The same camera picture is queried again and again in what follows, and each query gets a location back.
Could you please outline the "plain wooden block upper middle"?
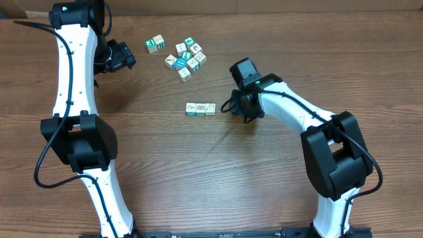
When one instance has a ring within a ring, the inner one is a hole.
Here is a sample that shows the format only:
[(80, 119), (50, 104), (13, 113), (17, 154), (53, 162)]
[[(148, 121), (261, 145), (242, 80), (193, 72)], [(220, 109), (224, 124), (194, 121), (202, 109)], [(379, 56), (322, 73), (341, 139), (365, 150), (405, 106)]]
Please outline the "plain wooden block upper middle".
[(176, 44), (175, 47), (176, 47), (176, 52), (177, 52), (179, 57), (181, 57), (183, 55), (183, 52), (186, 51), (185, 43)]

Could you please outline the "wooden block brown picture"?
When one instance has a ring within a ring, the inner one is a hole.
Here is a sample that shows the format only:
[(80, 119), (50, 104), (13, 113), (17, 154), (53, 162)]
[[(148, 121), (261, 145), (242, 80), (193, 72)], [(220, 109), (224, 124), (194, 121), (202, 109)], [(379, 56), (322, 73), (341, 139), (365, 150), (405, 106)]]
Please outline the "wooden block brown picture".
[(200, 66), (203, 66), (206, 62), (206, 56), (202, 52), (198, 52), (194, 58), (199, 62)]

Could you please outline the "wooden block blue edge lowest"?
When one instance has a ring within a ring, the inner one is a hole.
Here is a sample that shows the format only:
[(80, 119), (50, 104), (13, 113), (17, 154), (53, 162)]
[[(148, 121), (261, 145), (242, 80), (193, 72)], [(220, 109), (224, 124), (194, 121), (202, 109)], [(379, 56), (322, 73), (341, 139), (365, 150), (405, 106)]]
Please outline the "wooden block blue edge lowest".
[(196, 103), (191, 103), (191, 102), (186, 103), (186, 115), (187, 116), (196, 115)]

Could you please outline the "wooden block green edge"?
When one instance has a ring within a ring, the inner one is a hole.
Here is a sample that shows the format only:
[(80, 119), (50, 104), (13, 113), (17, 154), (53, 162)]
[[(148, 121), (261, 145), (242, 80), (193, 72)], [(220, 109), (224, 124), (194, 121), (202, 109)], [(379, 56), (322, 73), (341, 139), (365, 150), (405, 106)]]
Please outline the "wooden block green edge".
[(196, 115), (205, 116), (206, 115), (206, 105), (202, 103), (196, 103)]

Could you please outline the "green letter wooden block centre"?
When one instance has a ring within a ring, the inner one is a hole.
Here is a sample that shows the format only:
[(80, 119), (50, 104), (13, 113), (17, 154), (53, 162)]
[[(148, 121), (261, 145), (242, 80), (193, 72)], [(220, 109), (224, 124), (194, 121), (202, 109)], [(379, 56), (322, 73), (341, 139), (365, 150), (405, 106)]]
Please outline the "green letter wooden block centre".
[(190, 60), (192, 58), (192, 53), (188, 51), (184, 51), (181, 55), (181, 58), (184, 60)]

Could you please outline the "wooden block pencil picture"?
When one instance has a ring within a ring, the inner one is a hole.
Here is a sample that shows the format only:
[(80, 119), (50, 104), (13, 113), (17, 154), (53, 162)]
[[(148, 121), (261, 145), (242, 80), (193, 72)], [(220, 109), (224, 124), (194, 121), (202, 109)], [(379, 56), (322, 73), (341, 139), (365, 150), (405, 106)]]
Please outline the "wooden block pencil picture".
[(176, 61), (177, 61), (177, 58), (174, 57), (172, 54), (169, 54), (165, 58), (165, 65), (167, 67), (169, 67), (170, 69), (175, 70), (175, 68), (176, 68)]

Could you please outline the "brown cardboard backdrop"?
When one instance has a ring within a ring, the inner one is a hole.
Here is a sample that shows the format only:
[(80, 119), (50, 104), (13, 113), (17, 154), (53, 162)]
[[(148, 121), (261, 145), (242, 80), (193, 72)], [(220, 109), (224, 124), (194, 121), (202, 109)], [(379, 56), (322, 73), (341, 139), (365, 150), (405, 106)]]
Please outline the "brown cardboard backdrop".
[(413, 11), (422, 0), (106, 0), (116, 16)]

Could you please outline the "plain wooden block lower middle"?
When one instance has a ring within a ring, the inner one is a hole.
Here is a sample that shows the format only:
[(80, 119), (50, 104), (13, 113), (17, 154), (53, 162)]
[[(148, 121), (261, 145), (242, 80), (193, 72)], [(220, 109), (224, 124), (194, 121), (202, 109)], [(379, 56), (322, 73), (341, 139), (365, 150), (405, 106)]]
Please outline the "plain wooden block lower middle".
[(187, 67), (180, 69), (178, 71), (178, 76), (181, 78), (183, 82), (189, 80), (192, 77), (191, 72), (189, 71)]

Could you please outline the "plain wooden block centre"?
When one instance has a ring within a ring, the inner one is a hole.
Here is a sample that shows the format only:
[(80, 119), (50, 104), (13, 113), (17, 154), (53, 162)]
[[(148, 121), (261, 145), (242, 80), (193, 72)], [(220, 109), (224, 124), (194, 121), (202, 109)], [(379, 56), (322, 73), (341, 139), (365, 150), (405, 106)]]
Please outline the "plain wooden block centre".
[(186, 67), (193, 73), (193, 72), (197, 71), (200, 68), (200, 63), (195, 58), (190, 58), (186, 62)]

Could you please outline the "blue-top wooden block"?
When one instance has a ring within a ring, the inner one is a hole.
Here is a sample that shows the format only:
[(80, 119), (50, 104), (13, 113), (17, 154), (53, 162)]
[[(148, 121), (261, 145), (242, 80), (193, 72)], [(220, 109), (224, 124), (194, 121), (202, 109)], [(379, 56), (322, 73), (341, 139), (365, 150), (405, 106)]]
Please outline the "blue-top wooden block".
[(187, 60), (183, 58), (178, 58), (174, 64), (176, 70), (181, 70), (186, 67)]

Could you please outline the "plain wooden block green side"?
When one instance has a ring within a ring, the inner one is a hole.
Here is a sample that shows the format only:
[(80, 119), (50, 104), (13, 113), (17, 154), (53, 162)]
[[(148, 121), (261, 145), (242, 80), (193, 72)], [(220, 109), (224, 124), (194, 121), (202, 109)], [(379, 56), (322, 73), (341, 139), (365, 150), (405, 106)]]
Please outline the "plain wooden block green side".
[(157, 46), (157, 49), (160, 50), (166, 46), (164, 38), (159, 34), (153, 37), (153, 40)]

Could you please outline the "wooden block animal picture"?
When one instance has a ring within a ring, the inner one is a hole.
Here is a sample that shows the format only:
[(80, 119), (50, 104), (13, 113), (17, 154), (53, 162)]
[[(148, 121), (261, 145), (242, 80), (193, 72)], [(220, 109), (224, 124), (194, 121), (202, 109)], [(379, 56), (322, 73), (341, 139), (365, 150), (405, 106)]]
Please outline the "wooden block animal picture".
[(189, 47), (189, 50), (193, 55), (196, 55), (197, 53), (202, 52), (202, 47), (198, 43), (194, 43), (191, 47)]

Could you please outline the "green-top wooden block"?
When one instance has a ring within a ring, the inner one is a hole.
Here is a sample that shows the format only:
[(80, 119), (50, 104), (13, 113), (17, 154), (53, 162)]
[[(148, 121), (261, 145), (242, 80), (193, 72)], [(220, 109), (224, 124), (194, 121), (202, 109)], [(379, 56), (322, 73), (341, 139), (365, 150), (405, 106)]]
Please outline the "green-top wooden block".
[(195, 39), (193, 39), (193, 37), (191, 37), (191, 36), (184, 39), (184, 44), (187, 48), (191, 47), (191, 45), (193, 45), (195, 43), (196, 43)]
[(158, 50), (158, 47), (154, 41), (154, 39), (148, 39), (145, 41), (145, 45), (147, 48), (147, 51), (152, 54), (153, 52), (156, 52)]
[(206, 114), (206, 116), (214, 116), (215, 115), (215, 104), (214, 103), (206, 103), (205, 114)]

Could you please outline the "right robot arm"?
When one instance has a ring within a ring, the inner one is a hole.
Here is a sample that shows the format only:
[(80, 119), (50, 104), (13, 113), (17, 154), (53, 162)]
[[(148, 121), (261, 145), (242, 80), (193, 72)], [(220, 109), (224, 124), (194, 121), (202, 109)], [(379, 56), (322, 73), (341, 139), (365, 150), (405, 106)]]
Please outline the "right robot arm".
[(243, 116), (246, 124), (269, 114), (298, 134), (307, 176), (319, 195), (310, 226), (282, 228), (280, 236), (371, 237), (371, 229), (349, 224), (354, 200), (375, 166), (355, 117), (314, 106), (280, 77), (261, 75), (248, 58), (229, 71), (237, 88), (221, 111)]

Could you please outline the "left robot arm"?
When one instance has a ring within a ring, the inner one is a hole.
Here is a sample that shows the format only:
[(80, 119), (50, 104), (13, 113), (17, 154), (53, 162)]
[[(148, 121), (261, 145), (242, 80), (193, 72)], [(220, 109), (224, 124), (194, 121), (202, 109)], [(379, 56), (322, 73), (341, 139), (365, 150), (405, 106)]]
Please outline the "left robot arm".
[(52, 117), (42, 120), (40, 129), (46, 147), (86, 186), (100, 237), (137, 237), (116, 176), (116, 133), (98, 115), (95, 102), (95, 75), (136, 63), (126, 43), (106, 40), (112, 28), (104, 24), (109, 9), (104, 1), (54, 4), (49, 20), (58, 43), (58, 93)]

